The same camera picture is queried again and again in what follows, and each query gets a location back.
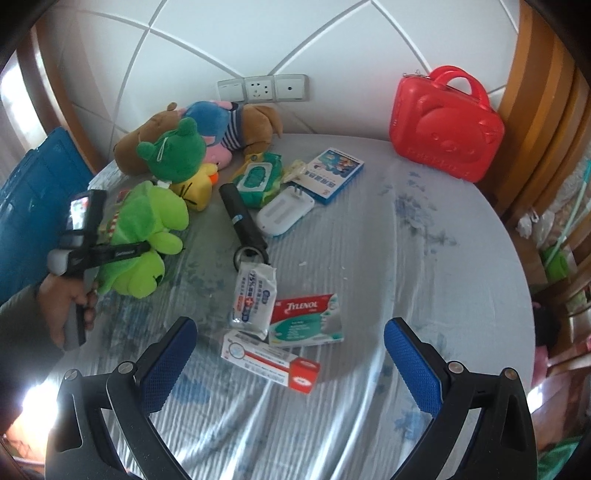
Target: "hand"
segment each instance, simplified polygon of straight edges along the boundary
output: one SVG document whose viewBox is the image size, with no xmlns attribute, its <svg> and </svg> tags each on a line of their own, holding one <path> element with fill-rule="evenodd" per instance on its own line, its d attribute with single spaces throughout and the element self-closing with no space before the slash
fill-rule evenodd
<svg viewBox="0 0 591 480">
<path fill-rule="evenodd" d="M 96 286 L 87 295 L 84 282 L 78 278 L 58 277 L 49 274 L 37 293 L 37 303 L 41 314 L 49 327 L 51 340 L 60 348 L 64 346 L 64 325 L 68 319 L 70 304 L 76 302 L 85 305 L 84 324 L 86 330 L 92 330 L 95 325 L 95 307 L 97 296 Z"/>
</svg>

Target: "green frog plush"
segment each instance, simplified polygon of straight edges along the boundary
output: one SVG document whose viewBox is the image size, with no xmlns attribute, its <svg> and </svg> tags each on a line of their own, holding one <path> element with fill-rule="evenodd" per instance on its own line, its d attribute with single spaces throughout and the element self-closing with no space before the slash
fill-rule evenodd
<svg viewBox="0 0 591 480">
<path fill-rule="evenodd" d="M 101 266 L 98 292 L 113 289 L 139 299 L 150 295 L 164 276 L 159 253 L 175 255 L 183 249 L 182 240 L 169 230 L 184 230 L 188 225 L 187 205 L 171 190 L 150 181 L 134 187 L 105 225 L 105 231 L 112 232 L 112 245 L 148 241 L 152 250 L 137 258 Z"/>
<path fill-rule="evenodd" d="M 197 173 L 207 146 L 197 131 L 197 122 L 183 118 L 176 130 L 160 135 L 155 143 L 140 142 L 137 154 L 157 179 L 181 183 Z"/>
</svg>

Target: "wooden floor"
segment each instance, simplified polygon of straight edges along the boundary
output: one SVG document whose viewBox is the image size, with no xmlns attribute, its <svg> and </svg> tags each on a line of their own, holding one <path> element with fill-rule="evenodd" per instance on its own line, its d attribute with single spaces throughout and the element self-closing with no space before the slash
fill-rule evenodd
<svg viewBox="0 0 591 480">
<path fill-rule="evenodd" d="M 583 433 L 577 414 L 583 381 L 589 374 L 591 367 L 548 377 L 528 394 L 539 453 L 560 440 Z"/>
</svg>

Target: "blue plastic chair back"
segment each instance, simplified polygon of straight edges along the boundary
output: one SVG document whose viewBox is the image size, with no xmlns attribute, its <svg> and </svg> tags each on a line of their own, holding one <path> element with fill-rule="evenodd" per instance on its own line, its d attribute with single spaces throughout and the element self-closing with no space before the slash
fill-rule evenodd
<svg viewBox="0 0 591 480">
<path fill-rule="evenodd" d="M 0 189 L 0 304 L 47 275 L 47 254 L 65 229 L 69 199 L 91 179 L 61 127 L 12 172 Z"/>
</svg>

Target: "yellow plush toy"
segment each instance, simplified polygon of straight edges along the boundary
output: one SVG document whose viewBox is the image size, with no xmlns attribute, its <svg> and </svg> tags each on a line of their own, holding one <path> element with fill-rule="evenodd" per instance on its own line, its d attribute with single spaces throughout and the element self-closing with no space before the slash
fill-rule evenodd
<svg viewBox="0 0 591 480">
<path fill-rule="evenodd" d="M 182 183 L 173 183 L 170 189 L 187 203 L 187 207 L 201 212 L 209 204 L 218 178 L 217 165 L 202 163 L 195 175 Z"/>
</svg>

